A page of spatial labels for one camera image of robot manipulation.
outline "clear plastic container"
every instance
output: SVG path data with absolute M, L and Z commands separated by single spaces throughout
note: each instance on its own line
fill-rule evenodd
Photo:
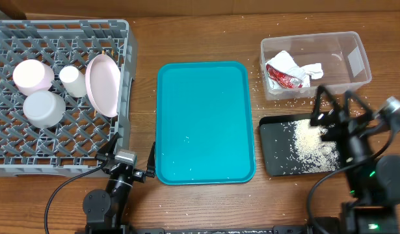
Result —
M 371 81 L 369 61 L 356 32 L 330 32 L 298 36 L 266 38 L 261 42 L 260 66 L 265 96 L 268 100 L 307 98 L 315 96 L 317 86 L 327 85 L 333 94 L 356 90 Z M 320 62 L 324 76 L 311 80 L 309 88 L 272 89 L 265 63 L 281 51 L 287 51 L 304 66 Z

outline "wooden table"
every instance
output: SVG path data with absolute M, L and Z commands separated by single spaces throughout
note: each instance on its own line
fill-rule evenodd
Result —
M 236 60 L 249 74 L 257 170 L 240 185 L 171 187 L 157 179 L 135 184 L 126 219 L 137 228 L 256 228 L 303 224 L 305 201 L 323 174 L 270 177 L 263 164 L 259 119 L 265 115 L 305 113 L 311 106 L 285 106 L 264 98 L 258 78 L 263 38 L 296 34 L 356 31 L 369 58 L 373 80 L 358 93 L 371 107 L 388 96 L 400 99 L 400 12 L 273 14 L 252 16 L 169 17 L 127 19 L 139 42 L 136 80 L 131 93 L 131 149 L 144 168 L 155 140 L 156 77 L 170 62 Z M 375 137 L 377 150 L 387 135 Z M 400 134 L 386 153 L 400 153 Z M 0 233 L 43 233 L 47 200 L 65 178 L 30 176 L 0 178 Z M 104 189 L 106 179 L 80 179 L 56 196 L 49 212 L 51 233 L 83 229 L 82 201 L 87 192 Z M 343 175 L 329 179 L 315 193 L 317 216 L 337 216 L 350 200 Z

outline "pink bowl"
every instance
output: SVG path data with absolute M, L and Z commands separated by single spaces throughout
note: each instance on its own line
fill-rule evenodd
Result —
M 120 70 L 113 59 L 98 55 L 87 66 L 85 86 L 93 107 L 107 117 L 117 116 Z

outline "white cup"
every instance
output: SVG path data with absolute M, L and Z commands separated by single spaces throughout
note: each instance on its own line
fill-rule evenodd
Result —
M 52 127 L 62 119 L 65 112 L 65 101 L 59 95 L 47 90 L 31 94 L 23 103 L 23 113 L 35 127 Z
M 52 68 L 35 59 L 22 61 L 13 71 L 13 81 L 19 91 L 26 96 L 38 90 L 49 90 L 54 78 Z
M 87 94 L 85 77 L 75 66 L 63 68 L 59 73 L 59 79 L 71 96 L 81 98 Z

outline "gray dish rack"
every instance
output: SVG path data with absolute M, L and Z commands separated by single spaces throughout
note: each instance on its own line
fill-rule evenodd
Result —
M 114 118 L 95 113 L 87 96 L 69 96 L 58 76 L 67 65 L 85 73 L 88 63 L 103 51 L 121 73 Z M 26 96 L 16 88 L 12 73 L 25 59 L 41 60 L 53 68 L 55 80 L 49 91 L 63 97 L 67 106 L 54 127 L 36 128 L 23 114 Z M 129 95 L 136 60 L 137 41 L 125 20 L 0 21 L 0 176 L 72 177 L 87 172 L 100 165 L 94 159 L 96 152 L 117 132 L 121 138 L 116 148 L 128 149 Z

